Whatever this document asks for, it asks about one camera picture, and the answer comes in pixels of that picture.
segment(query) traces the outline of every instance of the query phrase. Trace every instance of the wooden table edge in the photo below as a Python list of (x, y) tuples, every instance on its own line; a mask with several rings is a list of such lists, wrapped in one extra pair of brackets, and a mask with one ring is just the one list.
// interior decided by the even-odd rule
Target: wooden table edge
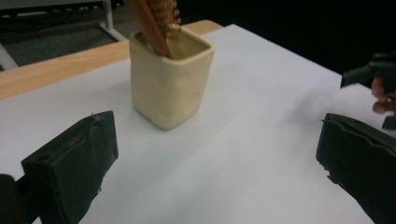
[[(203, 35), (222, 26), (213, 21), (203, 20), (183, 25), (183, 28)], [(0, 72), (0, 99), (41, 88), (128, 58), (129, 41), (126, 40), (3, 71)]]

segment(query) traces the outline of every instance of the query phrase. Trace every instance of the human hand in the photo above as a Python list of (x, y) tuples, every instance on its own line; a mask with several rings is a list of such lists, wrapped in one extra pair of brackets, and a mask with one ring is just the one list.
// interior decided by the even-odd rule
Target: human hand
[(375, 77), (372, 83), (372, 94), (378, 100), (373, 104), (373, 110), (378, 114), (383, 114), (387, 111), (396, 112), (396, 94), (385, 93), (383, 82), (384, 78)]

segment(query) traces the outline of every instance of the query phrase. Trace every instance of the bristles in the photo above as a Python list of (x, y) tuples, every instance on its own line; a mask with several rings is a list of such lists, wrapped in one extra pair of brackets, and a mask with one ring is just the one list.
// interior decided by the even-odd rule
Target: bristles
[(181, 19), (176, 0), (148, 0), (148, 6), (163, 36), (179, 39)]

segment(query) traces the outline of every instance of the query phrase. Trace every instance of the white tabletop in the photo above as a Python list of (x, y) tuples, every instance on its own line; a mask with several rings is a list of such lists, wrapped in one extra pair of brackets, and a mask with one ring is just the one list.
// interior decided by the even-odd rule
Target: white tabletop
[(129, 60), (0, 102), (0, 172), (78, 120), (113, 110), (120, 157), (82, 223), (373, 223), (315, 158), (322, 119), (380, 128), (370, 91), (236, 25), (207, 34), (215, 58), (199, 111), (161, 131), (132, 107)]

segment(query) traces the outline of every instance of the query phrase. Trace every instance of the cup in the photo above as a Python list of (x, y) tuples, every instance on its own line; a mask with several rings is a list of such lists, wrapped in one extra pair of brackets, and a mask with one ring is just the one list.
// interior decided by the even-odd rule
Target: cup
[(172, 59), (157, 54), (141, 33), (130, 36), (134, 108), (165, 130), (198, 111), (215, 53), (213, 43), (187, 29), (167, 44)]

